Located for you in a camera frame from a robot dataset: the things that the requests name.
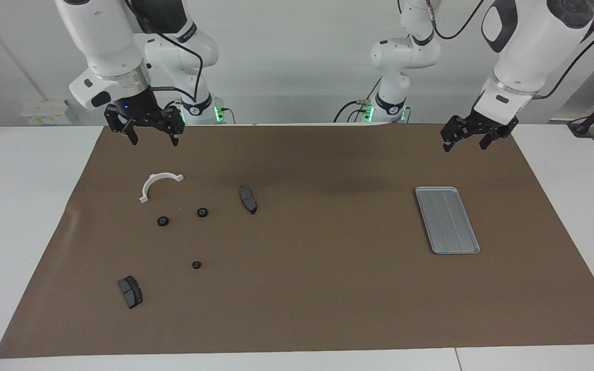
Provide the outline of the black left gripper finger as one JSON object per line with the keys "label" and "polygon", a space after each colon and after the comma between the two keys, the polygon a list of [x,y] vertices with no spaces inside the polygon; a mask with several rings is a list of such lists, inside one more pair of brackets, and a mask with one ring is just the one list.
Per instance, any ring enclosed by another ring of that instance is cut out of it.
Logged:
{"label": "black left gripper finger", "polygon": [[504,130],[491,130],[480,140],[481,150],[487,150],[487,148],[498,139],[504,138]]}
{"label": "black left gripper finger", "polygon": [[443,150],[451,151],[455,143],[469,138],[475,134],[475,123],[473,120],[452,116],[441,129]]}

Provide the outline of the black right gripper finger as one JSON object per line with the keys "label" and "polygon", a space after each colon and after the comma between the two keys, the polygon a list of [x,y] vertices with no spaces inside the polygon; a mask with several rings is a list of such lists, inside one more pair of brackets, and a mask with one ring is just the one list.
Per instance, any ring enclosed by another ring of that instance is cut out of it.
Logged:
{"label": "black right gripper finger", "polygon": [[105,108],[105,119],[113,133],[120,133],[127,137],[132,145],[137,145],[139,138],[135,133],[133,119],[122,120],[122,116],[116,107]]}
{"label": "black right gripper finger", "polygon": [[153,113],[153,127],[167,134],[173,146],[178,146],[184,133],[184,119],[177,107],[170,106]]}

